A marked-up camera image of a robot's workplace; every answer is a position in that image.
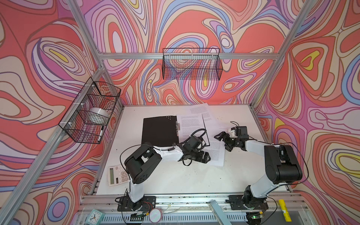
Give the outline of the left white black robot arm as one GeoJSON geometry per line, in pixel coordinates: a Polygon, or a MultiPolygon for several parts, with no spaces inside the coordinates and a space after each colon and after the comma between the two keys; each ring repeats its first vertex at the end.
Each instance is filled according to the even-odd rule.
{"type": "Polygon", "coordinates": [[[128,197],[137,203],[144,197],[143,183],[151,176],[161,162],[184,162],[186,160],[207,164],[211,161],[208,152],[203,151],[201,143],[191,141],[174,143],[169,147],[150,144],[136,145],[138,148],[123,162],[121,166],[127,173],[129,182],[128,197]]]}

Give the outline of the printed paper sheet front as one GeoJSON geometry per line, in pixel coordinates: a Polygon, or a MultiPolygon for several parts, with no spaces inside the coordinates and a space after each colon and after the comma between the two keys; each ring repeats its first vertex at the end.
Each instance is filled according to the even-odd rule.
{"type": "Polygon", "coordinates": [[[203,149],[204,152],[209,153],[211,160],[207,165],[223,167],[225,162],[225,145],[223,142],[216,139],[210,139],[210,146],[203,149]]]}

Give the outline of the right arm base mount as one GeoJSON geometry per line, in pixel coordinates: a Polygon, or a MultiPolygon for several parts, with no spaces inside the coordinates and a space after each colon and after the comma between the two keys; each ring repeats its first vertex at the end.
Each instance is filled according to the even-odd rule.
{"type": "Polygon", "coordinates": [[[232,210],[266,211],[269,209],[265,198],[255,198],[248,195],[229,195],[226,203],[230,204],[232,210]]]}

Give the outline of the orange black file folder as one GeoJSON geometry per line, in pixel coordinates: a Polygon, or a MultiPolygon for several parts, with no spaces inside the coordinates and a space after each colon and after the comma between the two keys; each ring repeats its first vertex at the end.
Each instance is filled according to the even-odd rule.
{"type": "MultiPolygon", "coordinates": [[[[191,136],[202,137],[206,146],[210,146],[206,128],[196,130],[191,136]]],[[[171,115],[143,119],[141,143],[150,143],[158,147],[168,147],[174,143],[180,143],[177,117],[171,115]]]]}

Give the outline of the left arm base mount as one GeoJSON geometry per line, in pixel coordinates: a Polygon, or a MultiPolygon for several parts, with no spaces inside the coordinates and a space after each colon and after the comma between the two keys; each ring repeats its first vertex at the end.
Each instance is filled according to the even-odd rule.
{"type": "Polygon", "coordinates": [[[115,199],[118,204],[118,212],[150,212],[155,208],[156,197],[144,196],[139,201],[133,202],[129,196],[121,196],[115,199]]]}

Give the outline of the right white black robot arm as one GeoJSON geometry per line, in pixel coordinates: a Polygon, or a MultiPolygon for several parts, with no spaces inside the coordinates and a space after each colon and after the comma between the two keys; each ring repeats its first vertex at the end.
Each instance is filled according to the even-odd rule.
{"type": "Polygon", "coordinates": [[[226,132],[214,136],[218,141],[223,141],[225,149],[241,148],[245,152],[252,152],[264,157],[265,175],[256,183],[246,187],[242,203],[247,209],[254,209],[262,204],[268,194],[280,186],[300,181],[303,171],[293,148],[288,144],[269,144],[251,140],[248,135],[232,137],[226,132]]]}

